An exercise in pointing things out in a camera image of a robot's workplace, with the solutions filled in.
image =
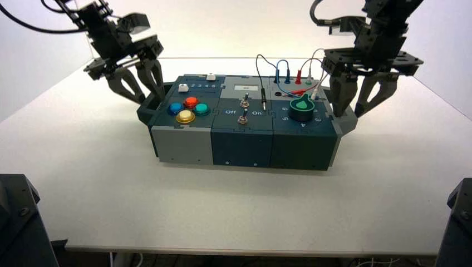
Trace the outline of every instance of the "gray panel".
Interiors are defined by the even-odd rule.
[[[251,104],[250,100],[255,99],[259,100],[260,102],[260,80],[259,77],[254,76],[227,76],[224,80],[224,84],[222,84],[222,94],[221,98],[236,98],[242,99],[246,93],[249,93],[249,104]],[[257,91],[252,90],[235,90],[234,87],[236,85],[243,85],[243,86],[257,86]]]
[[[155,146],[162,162],[213,164],[210,128],[153,126]]]

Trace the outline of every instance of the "white table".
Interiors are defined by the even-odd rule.
[[[161,63],[167,81],[254,74],[253,59]],[[430,255],[448,194],[472,175],[472,122],[412,77],[342,139],[328,171],[160,163],[136,109],[79,70],[0,123],[0,172],[35,185],[51,240],[76,250]]]

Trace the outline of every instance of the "green knob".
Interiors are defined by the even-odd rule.
[[[314,103],[305,93],[302,97],[290,101],[288,116],[296,121],[310,121],[313,119]]]

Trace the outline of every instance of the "blue button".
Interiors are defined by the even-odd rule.
[[[177,115],[182,110],[184,110],[184,105],[182,105],[182,103],[172,103],[170,104],[168,109],[169,114],[171,114],[172,116]]]

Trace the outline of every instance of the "white button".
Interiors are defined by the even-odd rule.
[[[181,83],[179,84],[179,92],[188,92],[189,91],[189,86],[186,83]]]
[[[217,79],[217,76],[213,73],[210,73],[206,75],[206,78],[207,81],[215,81]]]

